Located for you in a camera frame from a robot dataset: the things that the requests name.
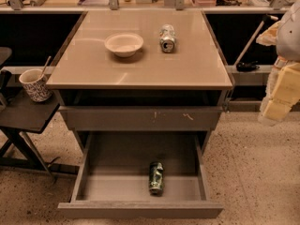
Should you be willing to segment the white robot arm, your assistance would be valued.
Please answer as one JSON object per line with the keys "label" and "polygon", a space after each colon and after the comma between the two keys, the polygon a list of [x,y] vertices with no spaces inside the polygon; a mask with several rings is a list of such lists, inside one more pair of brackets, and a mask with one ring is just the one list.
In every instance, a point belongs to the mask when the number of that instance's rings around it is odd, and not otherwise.
{"label": "white robot arm", "polygon": [[269,74],[258,117],[262,124],[273,126],[283,121],[300,100],[300,0],[256,42],[276,46],[277,60]]}

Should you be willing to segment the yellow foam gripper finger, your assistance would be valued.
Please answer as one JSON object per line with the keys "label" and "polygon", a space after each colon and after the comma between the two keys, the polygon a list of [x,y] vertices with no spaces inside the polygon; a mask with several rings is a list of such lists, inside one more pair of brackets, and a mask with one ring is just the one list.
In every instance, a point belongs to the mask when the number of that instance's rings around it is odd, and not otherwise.
{"label": "yellow foam gripper finger", "polygon": [[279,62],[268,78],[258,121],[263,125],[282,122],[300,100],[300,64]]}

